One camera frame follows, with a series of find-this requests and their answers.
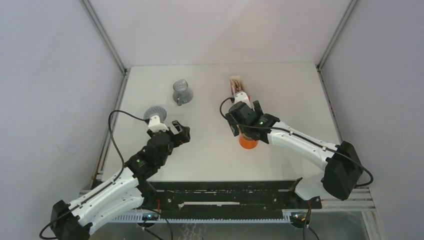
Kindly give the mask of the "orange glass carafe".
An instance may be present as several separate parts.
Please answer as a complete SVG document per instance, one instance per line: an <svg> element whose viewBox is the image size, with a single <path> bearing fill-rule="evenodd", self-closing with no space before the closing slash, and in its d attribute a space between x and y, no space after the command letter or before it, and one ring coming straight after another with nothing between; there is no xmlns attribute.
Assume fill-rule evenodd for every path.
<svg viewBox="0 0 424 240"><path fill-rule="evenodd" d="M254 149L258 145L257 140L254 140L254 139L248 137L244 133L240 134L238 141L239 141L240 146L244 149L247 149L247 150Z"/></svg>

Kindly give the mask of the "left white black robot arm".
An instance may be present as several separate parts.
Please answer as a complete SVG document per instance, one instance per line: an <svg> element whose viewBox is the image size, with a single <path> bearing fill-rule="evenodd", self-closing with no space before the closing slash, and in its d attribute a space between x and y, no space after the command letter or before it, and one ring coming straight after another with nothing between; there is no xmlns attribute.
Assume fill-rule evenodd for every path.
<svg viewBox="0 0 424 240"><path fill-rule="evenodd" d="M124 162L123 168L83 196L52 207L48 225L57 240L88 240L90 236L122 213L153 207L157 191L148 182L165 165L173 149L191 140L190 127L172 122L169 127L147 133L150 139L140 151Z"/></svg>

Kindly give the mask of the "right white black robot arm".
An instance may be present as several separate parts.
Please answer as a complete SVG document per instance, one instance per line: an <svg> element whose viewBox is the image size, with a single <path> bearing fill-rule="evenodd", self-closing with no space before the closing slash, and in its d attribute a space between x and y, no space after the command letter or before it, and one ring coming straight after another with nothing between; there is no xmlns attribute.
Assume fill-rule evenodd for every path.
<svg viewBox="0 0 424 240"><path fill-rule="evenodd" d="M347 200L365 171L354 146L343 141L335 144L308 136L288 126L278 117L263 113L258 101L254 107L236 102L222 116L234 136L244 134L254 141L282 147L300 155L320 169L320 173L296 180L289 203L302 208L309 200L331 195Z"/></svg>

